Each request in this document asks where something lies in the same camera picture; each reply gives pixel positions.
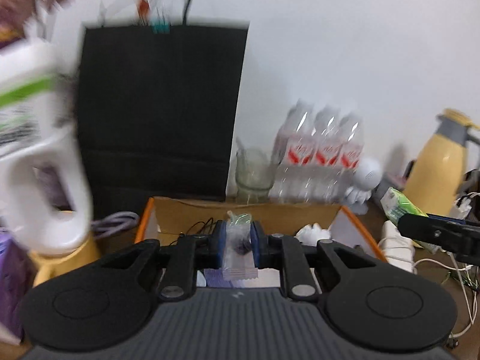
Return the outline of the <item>purple knit pouch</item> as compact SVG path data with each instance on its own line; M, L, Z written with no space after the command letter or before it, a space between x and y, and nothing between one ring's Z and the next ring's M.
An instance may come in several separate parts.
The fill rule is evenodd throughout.
M223 279L222 270L205 269L203 271L206 284L212 288L228 288L230 284Z

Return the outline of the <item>green small carton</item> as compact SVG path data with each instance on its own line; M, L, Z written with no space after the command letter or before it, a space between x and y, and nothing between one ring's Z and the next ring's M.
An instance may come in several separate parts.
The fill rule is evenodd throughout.
M402 192L390 187L380 199L385 216L398 227L400 218L405 214L427 217L427 214L414 205Z

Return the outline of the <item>red cardboard box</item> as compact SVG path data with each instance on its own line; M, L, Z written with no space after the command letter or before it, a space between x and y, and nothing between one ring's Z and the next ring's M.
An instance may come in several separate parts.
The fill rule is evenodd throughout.
M251 224L254 221L261 223L262 219L260 215L253 215ZM159 268L164 271L158 286L159 296L163 300L177 302L191 297L196 288L198 271L222 269L212 265L212 231L208 234L182 233L173 244L162 246L158 238L145 238L147 222L147 218L142 218L135 243L154 245L157 249ZM265 269L280 272L283 293L290 299L305 302L317 298L318 290L311 273L318 262L317 247L301 244L291 232L280 232L278 229L264 232L268 236L268 267Z

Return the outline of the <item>white robot figurine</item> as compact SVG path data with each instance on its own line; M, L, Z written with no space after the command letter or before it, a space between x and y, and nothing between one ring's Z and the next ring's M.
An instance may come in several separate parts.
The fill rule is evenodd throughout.
M372 191L380 184L383 177L382 165L375 158L362 157L352 173L352 183L346 189L343 201L349 209L357 214L368 212L367 201Z

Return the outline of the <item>white detergent jug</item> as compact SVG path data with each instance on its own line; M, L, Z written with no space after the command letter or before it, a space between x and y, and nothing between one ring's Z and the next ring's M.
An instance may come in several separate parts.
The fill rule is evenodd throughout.
M57 86L55 47L42 39L1 49L1 222L25 249L69 254L86 239L93 204ZM37 170L53 166L71 213L50 204Z

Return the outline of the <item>clear plastic bag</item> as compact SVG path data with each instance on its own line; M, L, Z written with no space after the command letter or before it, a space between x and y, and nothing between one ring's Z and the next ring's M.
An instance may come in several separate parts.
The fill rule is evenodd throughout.
M250 226L252 216L249 213L236 214L233 211L227 212L230 226Z

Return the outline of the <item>yellow thermos jug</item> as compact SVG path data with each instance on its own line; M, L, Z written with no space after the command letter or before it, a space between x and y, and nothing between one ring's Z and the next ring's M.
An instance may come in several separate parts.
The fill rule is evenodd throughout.
M465 179L467 144L479 144L479 139L470 131L479 131L479 126L452 108L445 109L438 119L439 126L417 156L403 194L424 213L447 216L457 196L479 178L476 168L471 177Z

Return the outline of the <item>black paper bag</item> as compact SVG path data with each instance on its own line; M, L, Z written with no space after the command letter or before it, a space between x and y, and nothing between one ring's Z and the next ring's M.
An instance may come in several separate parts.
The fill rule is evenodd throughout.
M247 33L147 12L85 30L75 111L95 218L224 200Z

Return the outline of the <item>water bottle left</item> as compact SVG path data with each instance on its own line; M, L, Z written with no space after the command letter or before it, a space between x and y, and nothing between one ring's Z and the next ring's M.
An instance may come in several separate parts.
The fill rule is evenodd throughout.
M277 169L271 196L280 203L299 199L303 171L315 151L313 131L313 105L299 99L278 129L272 150L272 164Z

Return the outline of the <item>water bottle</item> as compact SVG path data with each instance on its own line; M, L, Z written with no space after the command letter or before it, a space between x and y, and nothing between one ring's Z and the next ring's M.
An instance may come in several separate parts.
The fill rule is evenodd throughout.
M343 200L365 144L363 121L357 113L350 112L341 119L337 139L340 143L340 149L337 163L334 166L335 203Z
M277 169L271 196L280 203L299 199L303 171L315 151L313 131L313 105L299 99L278 129L272 150L272 164Z
M341 148L337 107L324 106L313 123L315 143L307 186L307 202L331 203L338 183L337 161Z

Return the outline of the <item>purple tissue pack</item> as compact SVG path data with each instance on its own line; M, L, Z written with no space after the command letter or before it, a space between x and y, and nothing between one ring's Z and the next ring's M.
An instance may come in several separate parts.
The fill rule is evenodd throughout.
M3 229L0 258L1 342L20 345L24 336L20 322L20 302L32 285L34 266L27 253Z

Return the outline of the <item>water bottle middle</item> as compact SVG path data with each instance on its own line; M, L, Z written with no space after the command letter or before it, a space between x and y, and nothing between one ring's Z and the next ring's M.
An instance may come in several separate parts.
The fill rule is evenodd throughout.
M307 186L307 202L331 203L338 183L337 161L341 148L337 107L324 106L313 123L315 143Z

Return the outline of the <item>water bottle right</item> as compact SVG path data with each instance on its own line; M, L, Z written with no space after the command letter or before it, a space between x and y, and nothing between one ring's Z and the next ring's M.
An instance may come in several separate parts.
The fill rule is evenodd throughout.
M357 113L350 112L341 119L337 139L340 143L340 149L337 163L334 166L335 203L343 200L365 144L363 121Z

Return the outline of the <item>power strip with chargers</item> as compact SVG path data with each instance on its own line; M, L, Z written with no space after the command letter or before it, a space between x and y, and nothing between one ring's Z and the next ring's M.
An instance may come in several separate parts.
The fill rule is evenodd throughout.
M449 212L454 219L466 219L479 222L479 170L475 169L465 174L465 180L460 184L456 200Z

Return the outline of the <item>glass cup with spoon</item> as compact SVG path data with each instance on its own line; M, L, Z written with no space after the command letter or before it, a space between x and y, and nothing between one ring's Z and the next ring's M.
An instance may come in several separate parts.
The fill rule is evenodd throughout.
M236 201L241 204L266 203L274 184L276 167L265 151L245 146L238 137L236 143Z

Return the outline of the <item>white tissue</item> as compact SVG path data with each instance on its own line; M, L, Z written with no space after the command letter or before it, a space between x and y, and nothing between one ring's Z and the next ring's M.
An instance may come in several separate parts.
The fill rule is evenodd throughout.
M316 246L320 240L331 240L329 229L323 229L318 223L307 224L295 234L295 238L303 245Z

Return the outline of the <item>clear candy wrapper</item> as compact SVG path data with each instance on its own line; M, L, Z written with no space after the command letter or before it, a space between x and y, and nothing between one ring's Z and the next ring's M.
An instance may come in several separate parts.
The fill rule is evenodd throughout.
M247 281L258 277L251 242L251 222L229 219L225 228L222 275L226 281Z

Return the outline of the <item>yellow mug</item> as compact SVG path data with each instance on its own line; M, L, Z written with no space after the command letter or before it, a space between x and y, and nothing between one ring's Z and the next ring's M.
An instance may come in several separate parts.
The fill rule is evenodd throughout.
M33 280L33 287L60 275L97 261L101 254L92 233L86 237L85 242L70 254L62 256L46 256L30 251L28 256L37 269Z

